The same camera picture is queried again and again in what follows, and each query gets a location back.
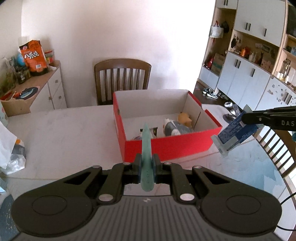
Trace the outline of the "mint green tube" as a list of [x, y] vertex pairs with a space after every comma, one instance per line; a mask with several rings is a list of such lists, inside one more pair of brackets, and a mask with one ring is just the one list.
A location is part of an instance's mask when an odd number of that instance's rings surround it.
[[141, 187], [145, 192], [154, 188], [154, 172], [152, 168], [151, 132], [145, 123], [142, 131], [142, 167]]

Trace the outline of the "white navy Health package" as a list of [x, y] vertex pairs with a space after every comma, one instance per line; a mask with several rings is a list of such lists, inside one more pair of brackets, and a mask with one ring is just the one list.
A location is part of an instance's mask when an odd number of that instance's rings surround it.
[[164, 135], [168, 136], [179, 136], [188, 133], [193, 133], [194, 130], [185, 126], [184, 124], [179, 123], [175, 120], [170, 120], [169, 118], [165, 118], [164, 120]]

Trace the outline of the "blue snack box packet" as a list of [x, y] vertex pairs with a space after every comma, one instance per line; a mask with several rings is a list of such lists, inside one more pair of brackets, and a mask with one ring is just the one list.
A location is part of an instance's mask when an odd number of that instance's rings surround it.
[[230, 150], [243, 143], [258, 130], [263, 129], [263, 124], [244, 124], [242, 116], [246, 113], [253, 113], [248, 105], [244, 107], [242, 113], [236, 119], [231, 121], [231, 123], [229, 123], [229, 125], [227, 125], [221, 133], [211, 137], [213, 143], [222, 156], [227, 156]]

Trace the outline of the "yellow spotted plush toy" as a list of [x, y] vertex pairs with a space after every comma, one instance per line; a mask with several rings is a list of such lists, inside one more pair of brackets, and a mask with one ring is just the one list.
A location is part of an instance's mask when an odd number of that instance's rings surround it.
[[191, 128], [192, 127], [192, 120], [189, 117], [189, 114], [187, 113], [179, 113], [178, 115], [178, 122], [182, 125], [185, 125], [186, 127]]

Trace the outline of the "blueberry bread packet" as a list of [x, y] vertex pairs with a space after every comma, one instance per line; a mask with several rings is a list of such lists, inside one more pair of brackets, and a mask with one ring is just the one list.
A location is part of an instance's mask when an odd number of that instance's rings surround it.
[[142, 139], [142, 136], [141, 135], [138, 135], [135, 138], [133, 138], [133, 140], [141, 140], [141, 139]]

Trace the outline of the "right wooden chair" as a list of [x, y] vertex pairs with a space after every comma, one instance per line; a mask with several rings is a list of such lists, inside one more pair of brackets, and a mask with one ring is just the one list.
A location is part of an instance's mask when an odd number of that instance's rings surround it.
[[265, 126], [254, 134], [274, 166], [286, 178], [295, 169], [295, 142], [291, 132]]

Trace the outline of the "wooden chair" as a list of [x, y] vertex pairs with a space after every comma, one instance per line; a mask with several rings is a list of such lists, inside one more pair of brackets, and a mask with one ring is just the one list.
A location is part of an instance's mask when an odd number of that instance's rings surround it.
[[117, 58], [94, 65], [98, 105], [112, 105], [113, 94], [123, 90], [148, 89], [151, 64], [137, 59]]
[[295, 169], [295, 142], [291, 132], [265, 126], [254, 134], [274, 166], [286, 178]]

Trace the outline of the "red cardboard box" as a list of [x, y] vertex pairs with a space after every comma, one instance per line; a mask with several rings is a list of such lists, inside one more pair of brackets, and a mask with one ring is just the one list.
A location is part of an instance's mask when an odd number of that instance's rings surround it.
[[[144, 126], [152, 129], [152, 153], [162, 161], [179, 159], [207, 151], [211, 137], [220, 133], [222, 125], [188, 90], [125, 90], [113, 94], [114, 122], [121, 156], [133, 162], [142, 151], [137, 139]], [[179, 114], [188, 114], [193, 132], [177, 136], [165, 134], [165, 121], [177, 121]]]

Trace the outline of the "far wooden chair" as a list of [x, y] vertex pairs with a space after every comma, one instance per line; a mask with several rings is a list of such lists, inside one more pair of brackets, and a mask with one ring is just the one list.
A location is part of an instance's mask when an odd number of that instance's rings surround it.
[[151, 64], [137, 59], [117, 58], [94, 65], [98, 105], [112, 105], [113, 94], [123, 90], [148, 89]]

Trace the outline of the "grey hanging tote bag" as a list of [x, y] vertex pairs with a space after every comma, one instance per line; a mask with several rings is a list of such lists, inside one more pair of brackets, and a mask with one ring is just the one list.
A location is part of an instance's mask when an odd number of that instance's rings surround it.
[[220, 39], [223, 38], [224, 29], [220, 27], [218, 21], [215, 21], [215, 24], [210, 27], [209, 37]]

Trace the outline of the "white drawer sideboard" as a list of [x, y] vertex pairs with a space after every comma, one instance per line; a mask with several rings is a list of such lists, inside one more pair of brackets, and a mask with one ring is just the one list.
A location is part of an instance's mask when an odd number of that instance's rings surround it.
[[[12, 97], [12, 94], [21, 92], [24, 99]], [[31, 77], [23, 84], [16, 86], [11, 93], [8, 100], [1, 101], [9, 117], [67, 108], [60, 61], [56, 60], [48, 73]]]

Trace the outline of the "orange snack bag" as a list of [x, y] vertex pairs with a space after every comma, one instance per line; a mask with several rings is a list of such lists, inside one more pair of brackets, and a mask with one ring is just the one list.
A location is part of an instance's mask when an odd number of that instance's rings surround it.
[[25, 65], [32, 76], [40, 76], [48, 72], [48, 65], [39, 40], [31, 40], [19, 47]]

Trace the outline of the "white wall cabinet unit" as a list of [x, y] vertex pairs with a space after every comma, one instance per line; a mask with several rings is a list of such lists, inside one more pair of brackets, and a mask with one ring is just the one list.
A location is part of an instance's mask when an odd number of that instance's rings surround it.
[[240, 108], [295, 105], [295, 4], [217, 1], [198, 81]]

